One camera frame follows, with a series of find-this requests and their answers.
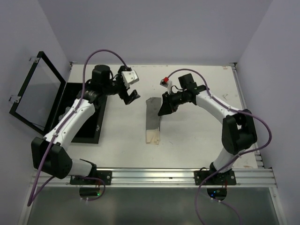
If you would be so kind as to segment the grey and cream sock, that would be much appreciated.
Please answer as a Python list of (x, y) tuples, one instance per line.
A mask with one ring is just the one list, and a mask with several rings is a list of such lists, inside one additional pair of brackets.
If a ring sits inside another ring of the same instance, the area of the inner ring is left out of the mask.
[(159, 145), (160, 121), (158, 116), (162, 104), (161, 97), (150, 97), (146, 100), (146, 144)]

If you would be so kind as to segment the grey striped underwear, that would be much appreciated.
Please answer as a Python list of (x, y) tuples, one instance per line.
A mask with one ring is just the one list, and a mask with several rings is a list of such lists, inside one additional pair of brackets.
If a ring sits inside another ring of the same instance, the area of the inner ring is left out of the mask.
[(62, 113), (62, 114), (58, 117), (58, 122), (60, 122), (60, 121), (64, 118), (64, 116), (68, 113), (68, 111), (69, 111), (70, 109), (71, 109), (70, 106), (67, 106), (67, 107), (65, 108), (64, 113)]

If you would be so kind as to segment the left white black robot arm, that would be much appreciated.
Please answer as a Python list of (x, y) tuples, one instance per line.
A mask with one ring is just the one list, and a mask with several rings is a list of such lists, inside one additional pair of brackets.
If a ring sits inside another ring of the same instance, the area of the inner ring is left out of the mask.
[(33, 166), (37, 175), (45, 172), (55, 178), (77, 176), (92, 184), (97, 180), (97, 166), (83, 159), (72, 159), (67, 149), (83, 124), (102, 106), (107, 96), (118, 95), (126, 105), (138, 99), (136, 90), (128, 94), (130, 86), (139, 81), (137, 73), (121, 66), (115, 76), (106, 65), (96, 65), (92, 77), (79, 91), (74, 103), (59, 123), (43, 138), (31, 142)]

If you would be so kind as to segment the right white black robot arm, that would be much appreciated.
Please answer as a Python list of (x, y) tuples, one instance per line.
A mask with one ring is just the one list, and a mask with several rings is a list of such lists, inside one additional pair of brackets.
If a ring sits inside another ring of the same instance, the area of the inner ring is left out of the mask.
[(179, 77), (180, 89), (172, 91), (169, 77), (161, 80), (160, 85), (167, 91), (162, 95), (159, 116), (169, 115), (178, 110), (180, 105), (192, 103), (210, 113), (222, 125), (222, 150), (206, 171), (196, 172), (196, 184), (214, 185), (221, 183), (230, 175), (234, 161), (249, 149), (256, 141), (257, 134), (252, 114), (249, 110), (240, 111), (214, 97), (206, 84), (197, 85), (192, 74)]

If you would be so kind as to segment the black open storage case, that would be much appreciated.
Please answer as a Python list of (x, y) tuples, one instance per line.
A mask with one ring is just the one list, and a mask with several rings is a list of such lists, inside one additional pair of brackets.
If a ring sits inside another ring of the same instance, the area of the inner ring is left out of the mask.
[(50, 132), (67, 106), (72, 106), (82, 84), (66, 82), (43, 51), (30, 59), (31, 68), (9, 113), (40, 135)]

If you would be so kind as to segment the aluminium front rail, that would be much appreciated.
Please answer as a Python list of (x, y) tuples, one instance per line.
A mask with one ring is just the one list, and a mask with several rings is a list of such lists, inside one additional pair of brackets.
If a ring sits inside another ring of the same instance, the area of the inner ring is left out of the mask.
[[(195, 188), (197, 169), (98, 168), (112, 171), (110, 188)], [(233, 169), (237, 184), (202, 185), (203, 188), (274, 188), (277, 186), (271, 169)]]

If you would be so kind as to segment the aluminium rail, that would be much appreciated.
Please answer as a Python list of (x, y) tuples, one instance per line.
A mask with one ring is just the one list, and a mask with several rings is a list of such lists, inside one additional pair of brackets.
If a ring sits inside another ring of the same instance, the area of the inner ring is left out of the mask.
[[(195, 188), (197, 169), (98, 168), (112, 171), (110, 188)], [(271, 169), (233, 169), (237, 184), (202, 185), (203, 188), (274, 188), (277, 186)]]
[(250, 148), (257, 142), (257, 133), (255, 129), (254, 119), (258, 118), (253, 117), (253, 114), (246, 108), (246, 101), (238, 79), (236, 63), (233, 63), (231, 67), (243, 107), (242, 110), (237, 110), (234, 115), (236, 117), (235, 121), (237, 122), (237, 125), (234, 126), (235, 130), (233, 134), (237, 135), (237, 138), (234, 138), (233, 140), (233, 152), (235, 154), (242, 155), (243, 153), (246, 154), (247, 152), (250, 153), (256, 151), (255, 149), (250, 150)]

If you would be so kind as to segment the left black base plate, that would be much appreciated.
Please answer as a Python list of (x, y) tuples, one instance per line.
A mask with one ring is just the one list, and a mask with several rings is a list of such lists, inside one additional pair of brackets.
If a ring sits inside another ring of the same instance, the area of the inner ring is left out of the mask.
[(113, 173), (110, 170), (95, 170), (87, 177), (71, 176), (71, 185), (110, 185)]

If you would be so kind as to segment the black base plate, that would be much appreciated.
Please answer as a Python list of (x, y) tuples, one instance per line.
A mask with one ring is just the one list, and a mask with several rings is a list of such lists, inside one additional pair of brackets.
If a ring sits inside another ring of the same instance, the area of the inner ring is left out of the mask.
[(110, 185), (113, 173), (110, 170), (95, 170), (87, 177), (71, 176), (71, 185)]
[[(212, 171), (210, 171), (210, 170), (194, 171), (195, 184), (200, 185), (201, 182), (206, 177), (208, 177), (211, 173), (212, 173)], [(236, 184), (237, 184), (237, 181), (236, 181), (235, 173), (233, 170), (229, 170), (225, 173), (218, 173), (204, 182), (204, 185), (211, 185), (211, 186), (216, 186), (216, 185), (234, 186)]]

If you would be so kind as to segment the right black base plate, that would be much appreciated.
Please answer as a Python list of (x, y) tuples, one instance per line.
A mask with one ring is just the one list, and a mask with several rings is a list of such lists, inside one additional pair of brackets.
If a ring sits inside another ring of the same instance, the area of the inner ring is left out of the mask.
[[(208, 177), (211, 173), (212, 173), (212, 171), (210, 171), (210, 170), (194, 171), (195, 184), (200, 185), (201, 182), (206, 177)], [(204, 182), (204, 185), (211, 185), (211, 186), (216, 186), (216, 185), (234, 186), (236, 184), (237, 184), (237, 181), (236, 181), (235, 173), (233, 170), (229, 170), (225, 173), (218, 173)]]

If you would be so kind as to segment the aluminium right side rail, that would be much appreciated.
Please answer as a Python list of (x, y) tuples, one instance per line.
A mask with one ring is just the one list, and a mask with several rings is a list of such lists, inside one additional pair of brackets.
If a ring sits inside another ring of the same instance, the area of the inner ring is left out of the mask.
[(233, 134), (237, 135), (237, 138), (234, 138), (233, 140), (233, 152), (235, 154), (242, 155), (243, 153), (246, 154), (247, 152), (250, 153), (256, 151), (255, 149), (250, 150), (250, 148), (257, 142), (257, 133), (255, 129), (254, 119), (258, 118), (253, 117), (253, 114), (246, 108), (246, 101), (238, 79), (236, 63), (233, 63), (231, 67), (243, 107), (242, 110), (237, 110), (234, 115), (236, 117), (235, 121), (237, 122), (237, 125), (234, 126), (235, 130)]

